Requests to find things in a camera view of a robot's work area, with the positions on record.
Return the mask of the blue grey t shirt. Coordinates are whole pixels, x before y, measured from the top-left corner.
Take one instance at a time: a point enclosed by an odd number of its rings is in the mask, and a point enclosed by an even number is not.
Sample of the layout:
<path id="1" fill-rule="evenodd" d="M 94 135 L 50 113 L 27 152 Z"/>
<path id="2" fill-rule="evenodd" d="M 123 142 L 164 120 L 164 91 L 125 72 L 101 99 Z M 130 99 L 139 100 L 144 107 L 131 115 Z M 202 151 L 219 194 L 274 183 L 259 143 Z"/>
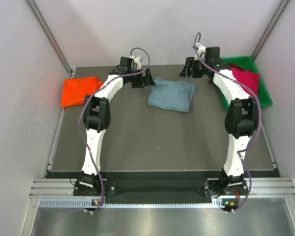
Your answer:
<path id="1" fill-rule="evenodd" d="M 186 81 L 170 81 L 157 77 L 147 99 L 148 106 L 168 111 L 188 113 L 196 85 Z"/>

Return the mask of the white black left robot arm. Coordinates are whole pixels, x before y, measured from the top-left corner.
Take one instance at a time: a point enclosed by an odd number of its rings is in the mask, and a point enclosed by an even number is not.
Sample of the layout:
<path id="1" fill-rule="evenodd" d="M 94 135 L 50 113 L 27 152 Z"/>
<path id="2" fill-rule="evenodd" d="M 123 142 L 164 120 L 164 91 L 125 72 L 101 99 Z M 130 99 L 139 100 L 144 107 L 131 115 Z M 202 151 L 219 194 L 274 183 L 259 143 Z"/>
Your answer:
<path id="1" fill-rule="evenodd" d="M 86 95 L 79 121 L 85 125 L 86 135 L 82 135 L 86 152 L 82 167 L 82 177 L 75 183 L 75 195 L 96 196 L 103 190 L 100 175 L 100 153 L 103 137 L 111 122 L 110 101 L 126 83 L 133 88 L 152 86 L 149 66 L 142 68 L 140 57 L 121 57 L 119 65 L 112 70 L 106 81 L 92 95 Z"/>

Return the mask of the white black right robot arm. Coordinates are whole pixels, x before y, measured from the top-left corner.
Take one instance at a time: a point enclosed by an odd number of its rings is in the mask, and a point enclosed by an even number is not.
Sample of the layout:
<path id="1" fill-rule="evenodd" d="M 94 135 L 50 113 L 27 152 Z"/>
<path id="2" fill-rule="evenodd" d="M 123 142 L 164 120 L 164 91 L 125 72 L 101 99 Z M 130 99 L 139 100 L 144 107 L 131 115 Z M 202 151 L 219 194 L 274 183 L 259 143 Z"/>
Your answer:
<path id="1" fill-rule="evenodd" d="M 221 175 L 209 181 L 207 193 L 214 197 L 232 194 L 244 186 L 244 158 L 254 132 L 259 132 L 260 103 L 255 94 L 247 92 L 234 77 L 231 67 L 220 58 L 219 47 L 193 46 L 196 54 L 186 59 L 180 73 L 185 78 L 210 77 L 228 101 L 225 129 L 229 135 L 227 159 Z"/>

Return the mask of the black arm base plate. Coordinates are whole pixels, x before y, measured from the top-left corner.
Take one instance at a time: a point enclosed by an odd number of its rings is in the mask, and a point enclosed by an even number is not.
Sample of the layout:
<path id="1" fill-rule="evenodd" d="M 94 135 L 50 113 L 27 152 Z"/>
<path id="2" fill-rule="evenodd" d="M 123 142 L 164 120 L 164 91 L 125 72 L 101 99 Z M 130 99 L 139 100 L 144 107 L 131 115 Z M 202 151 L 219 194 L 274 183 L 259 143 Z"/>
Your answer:
<path id="1" fill-rule="evenodd" d="M 128 180 L 106 180 L 104 187 L 98 180 L 94 186 L 76 181 L 74 184 L 74 196 L 100 196 L 105 197 L 123 196 L 125 194 L 143 194 L 151 198 L 155 194 L 168 193 L 170 196 L 179 194 L 195 194 L 204 197 L 219 197 L 221 195 L 245 195 L 248 192 L 247 183 L 240 185 L 222 186 L 217 179 L 128 179 Z"/>

